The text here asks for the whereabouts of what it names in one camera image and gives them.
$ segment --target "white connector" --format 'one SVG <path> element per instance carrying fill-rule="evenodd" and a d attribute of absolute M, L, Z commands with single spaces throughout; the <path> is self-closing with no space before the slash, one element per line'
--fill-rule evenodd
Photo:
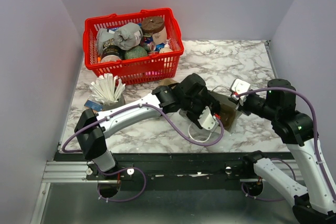
<path fill-rule="evenodd" d="M 239 100 L 240 105 L 243 105 L 246 100 L 246 95 L 243 95 L 239 98 L 236 95 L 249 91 L 250 87 L 251 87 L 251 84 L 246 81 L 243 81 L 240 79 L 234 80 L 234 82 L 232 83 L 230 87 L 230 91 L 233 92 L 233 95 L 231 97 L 237 101 Z"/>
<path fill-rule="evenodd" d="M 211 111 L 208 106 L 205 107 L 202 114 L 200 115 L 198 119 L 199 124 L 202 128 L 214 132 L 217 126 L 219 125 L 218 121 L 216 120 L 216 117 L 214 115 L 211 115 Z"/>

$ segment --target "cup of cotton swabs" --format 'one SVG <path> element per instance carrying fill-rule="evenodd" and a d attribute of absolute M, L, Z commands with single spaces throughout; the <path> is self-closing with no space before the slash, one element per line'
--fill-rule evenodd
<path fill-rule="evenodd" d="M 91 82 L 90 90 L 92 97 L 102 104 L 102 110 L 111 110 L 125 104 L 122 95 L 125 84 L 122 84 L 118 76 L 113 76 L 111 73 L 105 73 L 103 76 L 99 76 L 96 82 Z"/>

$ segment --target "cable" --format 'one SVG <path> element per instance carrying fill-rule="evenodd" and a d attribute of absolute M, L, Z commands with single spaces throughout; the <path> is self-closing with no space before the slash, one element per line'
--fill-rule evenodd
<path fill-rule="evenodd" d="M 278 160 L 278 161 L 281 161 L 282 163 L 284 163 L 285 165 L 288 166 L 288 168 L 290 169 L 290 171 L 292 172 L 293 174 L 293 179 L 296 181 L 296 176 L 295 176 L 295 172 L 293 170 L 293 168 L 287 163 L 285 162 L 284 160 L 282 160 L 281 158 L 277 158 L 277 157 L 274 157 L 274 158 L 271 158 L 271 160 Z M 284 200 L 284 198 L 279 198 L 279 199 L 266 199 L 266 198 L 257 198 L 255 196 L 252 196 L 249 194 L 249 191 L 248 191 L 248 187 L 247 185 L 243 182 L 242 185 L 241 185 L 241 190 L 243 191 L 243 193 L 245 194 L 246 197 L 249 197 L 251 199 L 255 199 L 255 200 L 260 200 L 260 201 L 266 201 L 266 202 L 278 202 L 278 201 L 282 201 Z"/>
<path fill-rule="evenodd" d="M 119 110 L 117 112 L 114 112 L 114 113 L 110 114 L 109 116 L 106 116 L 105 118 L 100 119 L 100 120 L 98 120 L 96 122 L 93 122 L 93 123 L 91 123 L 91 124 L 83 127 L 82 129 L 78 130 L 74 135 L 72 135 L 69 139 L 67 139 L 65 141 L 64 145 L 62 146 L 62 151 L 64 153 L 81 152 L 81 150 L 66 150 L 66 146 L 70 143 L 70 141 L 72 139 L 74 139 L 75 137 L 77 137 L 79 134 L 81 134 L 82 132 L 86 131 L 87 129 L 89 129 L 89 128 L 93 127 L 93 126 L 96 126 L 96 125 L 100 124 L 101 122 L 109 120 L 109 118 L 112 118 L 112 117 L 114 117 L 114 116 L 116 116 L 116 115 L 118 115 L 120 113 L 123 113 L 123 112 L 125 112 L 127 110 L 132 110 L 132 109 L 135 109 L 135 108 L 139 108 L 139 106 L 149 107 L 149 108 L 153 108 L 153 109 L 159 111 L 161 113 L 161 115 L 167 120 L 167 122 L 173 127 L 173 129 L 176 130 L 177 133 L 182 138 L 186 139 L 188 142 L 190 142 L 192 144 L 196 144 L 196 145 L 203 146 L 203 147 L 212 146 L 212 145 L 217 144 L 222 139 L 222 137 L 224 135 L 224 126 L 223 126 L 222 122 L 220 121 L 220 119 L 216 118 L 216 120 L 218 121 L 218 123 L 220 125 L 220 135 L 219 135 L 219 137 L 215 141 L 213 141 L 211 143 L 207 143 L 207 144 L 196 142 L 196 141 L 194 141 L 192 139 L 189 139 L 186 135 L 184 135 L 183 132 L 179 128 L 176 127 L 176 125 L 169 119 L 169 117 L 165 113 L 163 113 L 163 111 L 161 109 L 159 109 L 159 108 L 157 108 L 157 107 L 155 107 L 153 105 L 150 105 L 150 104 L 138 104 L 138 105 L 129 106 L 127 108 L 124 108 L 124 109 L 121 109 L 121 110 Z"/>
<path fill-rule="evenodd" d="M 332 195 L 333 198 L 333 202 L 336 202 L 336 192 L 332 187 L 332 184 L 330 182 L 330 179 L 328 177 L 326 168 L 324 167 L 324 161 L 322 161 L 321 155 L 320 155 L 320 150 L 318 147 L 318 132 L 317 132 L 317 118 L 316 118 L 316 113 L 315 113 L 315 109 L 313 107 L 313 105 L 311 104 L 311 102 L 307 99 L 306 96 L 304 96 L 303 94 L 301 94 L 300 92 L 297 92 L 296 90 L 293 89 L 287 89 L 287 88 L 281 88 L 281 87 L 273 87 L 273 88 L 262 88 L 262 89 L 257 89 L 257 90 L 251 90 L 251 91 L 247 91 L 245 93 L 242 94 L 237 94 L 236 97 L 241 97 L 242 95 L 249 95 L 249 94 L 255 94 L 258 92 L 263 92 L 263 91 L 286 91 L 286 92 L 290 92 L 293 93 L 299 97 L 301 97 L 306 104 L 308 105 L 310 111 L 311 111 L 311 115 L 312 115 L 312 120 L 313 120 L 313 132 L 314 132 L 314 149 L 315 149 L 315 154 L 316 154 L 316 158 L 317 158 L 317 163 L 321 168 L 321 172 L 322 175 L 324 176 L 324 179 L 326 180 L 325 182 L 327 183 L 327 186 L 329 188 L 329 191 Z"/>
<path fill-rule="evenodd" d="M 194 140 L 194 141 L 196 141 L 196 142 L 198 142 L 198 143 L 205 143 L 206 141 L 208 141 L 209 139 L 210 139 L 210 137 L 211 137 L 211 135 L 212 135 L 212 132 L 210 132 L 210 134 L 209 134 L 209 136 L 208 136 L 208 138 L 206 139 L 206 140 L 196 140 L 195 138 L 193 138 L 192 136 L 191 136 L 191 133 L 190 133 L 190 127 L 191 127 L 191 125 L 192 125 L 193 123 L 190 123 L 189 124 L 189 127 L 188 127 L 188 135 L 189 135 L 189 137 L 192 139 L 192 140 Z"/>
<path fill-rule="evenodd" d="M 214 88 L 211 90 L 211 92 L 214 92 L 214 90 L 217 89 L 217 88 L 219 88 L 219 87 L 223 87 L 223 88 L 227 89 L 228 91 L 230 91 L 230 88 L 229 88 L 229 87 L 224 86 L 224 85 L 218 85 L 218 86 L 214 87 Z"/>
<path fill-rule="evenodd" d="M 145 175 L 145 173 L 144 173 L 141 169 L 139 169 L 139 168 L 136 168 L 136 167 L 128 167 L 128 168 L 124 168 L 124 169 L 121 169 L 121 170 L 119 170 L 119 171 L 116 171 L 116 172 L 114 172 L 114 173 L 104 173 L 104 172 L 102 172 L 102 171 L 99 169 L 99 167 L 97 167 L 97 169 L 98 169 L 98 172 L 99 172 L 99 173 L 101 173 L 102 175 L 105 175 L 105 176 L 113 176 L 113 175 L 116 175 L 116 174 L 118 174 L 118 173 L 124 172 L 125 170 L 128 170 L 128 169 L 134 169 L 134 170 L 139 171 L 139 172 L 141 173 L 142 177 L 143 177 L 143 187 L 142 187 L 141 191 L 140 191 L 138 194 L 136 194 L 136 195 L 134 195 L 133 197 L 131 197 L 131 198 L 128 198 L 128 199 L 112 199 L 112 198 L 105 198 L 105 197 L 101 196 L 100 191 L 99 191 L 99 189 L 100 189 L 100 185 L 98 185 L 98 187 L 97 187 L 97 191 L 98 191 L 98 195 L 99 195 L 99 198 L 98 198 L 98 199 L 104 199 L 104 200 L 106 200 L 106 201 L 111 201 L 111 202 L 127 202 L 127 201 L 131 201 L 131 200 L 134 200 L 134 199 L 138 198 L 138 197 L 145 191 L 145 188 L 146 188 L 146 185 L 147 185 L 146 175 Z"/>
<path fill-rule="evenodd" d="M 241 190 L 243 191 L 243 193 L 245 194 L 246 197 L 249 197 L 251 199 L 255 199 L 255 200 L 260 200 L 260 201 L 266 201 L 266 202 L 278 202 L 278 201 L 283 201 L 284 198 L 279 198 L 279 199 L 266 199 L 266 198 L 257 198 L 255 196 L 252 196 L 249 194 L 248 191 L 248 187 L 246 186 L 246 184 L 243 182 L 241 185 Z"/>

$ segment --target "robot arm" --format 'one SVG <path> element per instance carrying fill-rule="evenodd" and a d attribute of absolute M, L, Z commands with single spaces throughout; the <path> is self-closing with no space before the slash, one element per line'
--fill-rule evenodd
<path fill-rule="evenodd" d="M 107 149 L 106 138 L 142 120 L 179 109 L 187 111 L 188 118 L 200 129 L 213 132 L 219 125 L 215 117 L 220 111 L 219 102 L 209 94 L 205 81 L 197 74 L 191 74 L 181 83 L 159 86 L 145 97 L 122 107 L 96 114 L 91 109 L 85 110 L 75 128 L 84 158 L 92 160 L 102 172 L 108 172 L 116 166 L 116 161 Z"/>
<path fill-rule="evenodd" d="M 297 93 L 288 81 L 271 80 L 268 88 L 271 90 L 268 89 L 264 99 L 256 94 L 247 94 L 253 93 L 250 92 L 250 84 L 236 79 L 231 86 L 232 99 L 244 113 L 253 113 L 271 121 L 272 128 L 296 160 L 306 187 L 276 168 L 267 157 L 259 156 L 250 160 L 254 173 L 267 180 L 285 197 L 300 223 L 331 223 L 336 213 L 333 198 L 336 185 L 324 163 L 320 141 L 314 143 L 313 122 L 309 116 L 295 110 L 295 94 L 277 89 L 285 88 Z M 321 156 L 323 167 L 316 150 Z"/>

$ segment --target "plastic bottle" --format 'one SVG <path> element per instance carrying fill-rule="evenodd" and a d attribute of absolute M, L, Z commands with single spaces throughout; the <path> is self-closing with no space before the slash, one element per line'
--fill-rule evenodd
<path fill-rule="evenodd" d="M 159 51 L 160 54 L 163 54 L 165 52 L 172 52 L 173 50 L 169 46 L 169 40 L 166 40 L 166 45 Z"/>

